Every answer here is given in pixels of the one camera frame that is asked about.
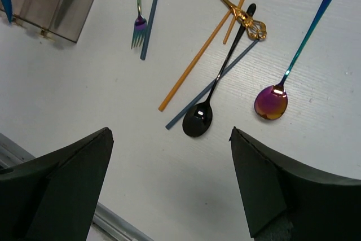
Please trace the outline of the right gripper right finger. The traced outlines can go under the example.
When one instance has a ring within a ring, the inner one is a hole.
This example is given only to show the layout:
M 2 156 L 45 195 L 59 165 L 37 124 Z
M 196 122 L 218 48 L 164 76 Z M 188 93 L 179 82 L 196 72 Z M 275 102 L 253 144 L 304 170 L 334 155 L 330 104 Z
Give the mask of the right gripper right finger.
M 238 128 L 230 142 L 254 240 L 360 239 L 360 180 L 308 166 Z

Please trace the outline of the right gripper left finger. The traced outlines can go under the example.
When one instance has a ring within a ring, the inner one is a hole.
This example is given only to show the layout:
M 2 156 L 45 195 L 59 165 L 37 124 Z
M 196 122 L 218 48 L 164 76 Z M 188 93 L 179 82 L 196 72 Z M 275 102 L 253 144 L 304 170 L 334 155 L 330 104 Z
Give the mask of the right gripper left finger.
M 113 143 L 105 127 L 1 169 L 1 240 L 86 240 Z

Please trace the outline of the rainbow spoon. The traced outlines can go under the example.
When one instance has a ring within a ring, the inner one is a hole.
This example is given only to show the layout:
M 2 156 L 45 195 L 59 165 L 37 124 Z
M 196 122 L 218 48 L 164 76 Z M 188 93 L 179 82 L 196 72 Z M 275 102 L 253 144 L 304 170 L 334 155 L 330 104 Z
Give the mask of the rainbow spoon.
M 305 45 L 318 25 L 320 19 L 331 4 L 332 0 L 322 0 L 299 48 L 291 60 L 279 83 L 270 85 L 259 92 L 254 100 L 255 113 L 264 120 L 277 120 L 286 112 L 288 106 L 288 94 L 284 87 L 285 82 L 293 69 L 296 61 L 301 55 Z

